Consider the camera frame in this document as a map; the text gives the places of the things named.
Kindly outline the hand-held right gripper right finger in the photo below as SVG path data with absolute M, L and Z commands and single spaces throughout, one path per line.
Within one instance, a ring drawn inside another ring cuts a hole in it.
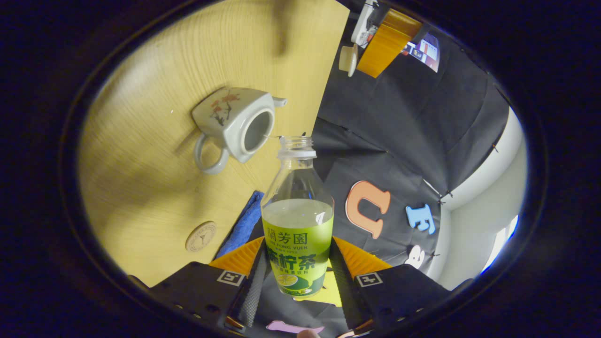
M 337 237 L 332 238 L 329 259 L 347 325 L 356 335 L 407 327 L 451 297 L 413 266 L 393 267 Z

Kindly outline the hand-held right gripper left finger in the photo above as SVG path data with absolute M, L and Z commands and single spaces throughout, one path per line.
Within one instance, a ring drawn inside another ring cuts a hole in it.
M 188 263 L 150 292 L 194 321 L 242 335 L 253 326 L 266 272 L 261 236 L 209 264 Z

